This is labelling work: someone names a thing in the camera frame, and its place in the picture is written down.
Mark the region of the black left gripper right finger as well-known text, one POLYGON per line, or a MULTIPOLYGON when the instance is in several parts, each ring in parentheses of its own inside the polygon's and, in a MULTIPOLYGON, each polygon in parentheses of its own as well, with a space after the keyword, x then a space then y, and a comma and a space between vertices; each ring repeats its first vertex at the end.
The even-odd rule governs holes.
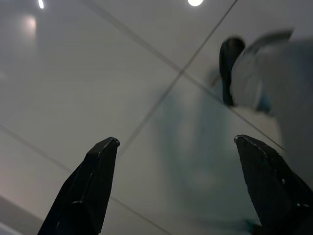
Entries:
POLYGON ((313 192, 266 143, 247 135, 234 139, 247 191, 263 235, 311 235, 313 192))

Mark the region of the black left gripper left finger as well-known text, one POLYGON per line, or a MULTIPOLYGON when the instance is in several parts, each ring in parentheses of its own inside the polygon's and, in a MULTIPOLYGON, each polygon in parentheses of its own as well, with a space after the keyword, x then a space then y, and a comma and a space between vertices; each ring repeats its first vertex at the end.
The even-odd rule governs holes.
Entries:
POLYGON ((118 139, 109 137, 88 151, 63 183, 40 235, 98 235, 111 194, 118 139))

